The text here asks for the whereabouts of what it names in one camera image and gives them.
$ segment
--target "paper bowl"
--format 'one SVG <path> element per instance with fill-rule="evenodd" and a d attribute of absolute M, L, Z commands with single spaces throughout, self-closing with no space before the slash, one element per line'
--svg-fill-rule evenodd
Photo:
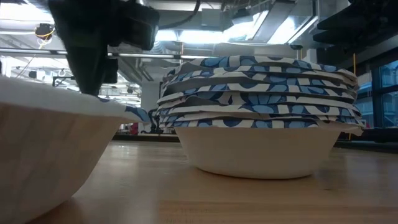
<path fill-rule="evenodd" d="M 311 175 L 328 158 L 340 131 L 323 128 L 175 127 L 191 165 L 253 179 Z"/>
<path fill-rule="evenodd" d="M 25 223 L 68 200 L 121 123 L 145 112 L 0 77 L 0 223 Z"/>

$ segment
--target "wooden table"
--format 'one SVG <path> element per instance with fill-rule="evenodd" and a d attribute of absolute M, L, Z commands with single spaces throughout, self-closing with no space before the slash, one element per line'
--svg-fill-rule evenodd
<path fill-rule="evenodd" d="M 190 167 L 179 143 L 111 142 L 38 223 L 398 223 L 398 156 L 334 149 L 313 176 L 251 180 Z"/>

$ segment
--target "window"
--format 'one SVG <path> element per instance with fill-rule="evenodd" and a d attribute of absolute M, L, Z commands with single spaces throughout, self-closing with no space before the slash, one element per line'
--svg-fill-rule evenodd
<path fill-rule="evenodd" d="M 358 99 L 355 101 L 355 106 L 362 113 L 362 121 L 365 123 L 366 128 L 373 128 L 373 101 L 371 97 Z"/>
<path fill-rule="evenodd" d="M 380 67 L 382 87 L 398 85 L 398 61 Z"/>
<path fill-rule="evenodd" d="M 385 128 L 398 128 L 398 92 L 383 95 L 383 124 Z"/>

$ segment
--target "ceiling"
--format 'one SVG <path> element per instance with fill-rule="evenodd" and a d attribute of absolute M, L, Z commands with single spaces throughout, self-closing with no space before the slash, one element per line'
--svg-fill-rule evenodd
<path fill-rule="evenodd" d="M 173 30 L 161 30 L 158 33 L 155 47 L 148 52 L 152 54 L 184 54 L 201 56 L 225 55 L 274 55 L 281 57 L 296 57 L 296 51 L 287 43 L 292 35 L 302 28 L 303 23 L 312 18 L 314 10 L 320 19 L 334 14 L 340 10 L 344 0 L 322 0 L 317 9 L 314 9 L 312 0 L 293 1 L 291 9 L 274 14 L 281 15 L 277 18 L 280 24 L 277 27 L 262 27 L 266 21 L 267 13 L 275 9 L 275 0 L 209 0 L 202 1 L 200 12 L 188 23 Z M 33 34 L 38 23 L 53 23 L 52 17 L 45 5 L 46 0 L 2 0 L 0 6 L 0 47 L 17 49 L 38 49 L 41 46 Z M 187 17 L 195 7 L 195 0 L 144 0 L 147 6 L 157 9 L 160 13 L 160 24 L 167 24 Z M 249 6 L 249 13 L 254 16 L 253 21 L 232 26 L 231 18 L 238 11 Z M 258 28 L 265 31 L 274 29 L 269 40 L 256 36 Z M 303 44 L 305 47 L 316 46 L 312 41 L 312 29 L 306 30 L 293 44 Z M 51 42 L 42 46 L 43 49 L 64 50 L 62 41 L 55 35 Z M 141 49 L 127 44 L 116 48 L 109 48 L 110 52 L 142 52 Z M 32 59 L 28 55 L 11 57 L 3 55 L 2 61 L 7 58 L 8 67 L 11 67 L 10 76 L 25 78 L 32 82 L 52 84 L 52 76 L 60 71 L 71 75 L 68 63 L 64 58 L 39 58 Z M 104 86 L 104 95 L 121 95 L 119 100 L 128 98 L 131 103 L 137 104 L 141 95 L 139 85 L 143 82 L 159 82 L 169 70 L 180 65 L 183 60 L 159 58 L 120 58 L 119 82 L 117 85 Z M 29 78 L 30 70 L 44 71 L 50 78 L 33 80 Z M 64 80 L 56 83 L 58 87 L 76 90 L 73 80 Z M 133 88 L 134 93 L 127 93 L 127 88 Z"/>

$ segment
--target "white paper bowl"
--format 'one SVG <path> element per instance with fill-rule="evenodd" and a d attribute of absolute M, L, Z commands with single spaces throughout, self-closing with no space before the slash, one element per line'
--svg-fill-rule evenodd
<path fill-rule="evenodd" d="M 216 174 L 289 179 L 312 174 L 340 131 L 175 127 L 191 165 Z"/>
<path fill-rule="evenodd" d="M 119 125 L 147 119 L 131 110 L 0 77 L 0 223 L 25 223 L 68 200 Z"/>

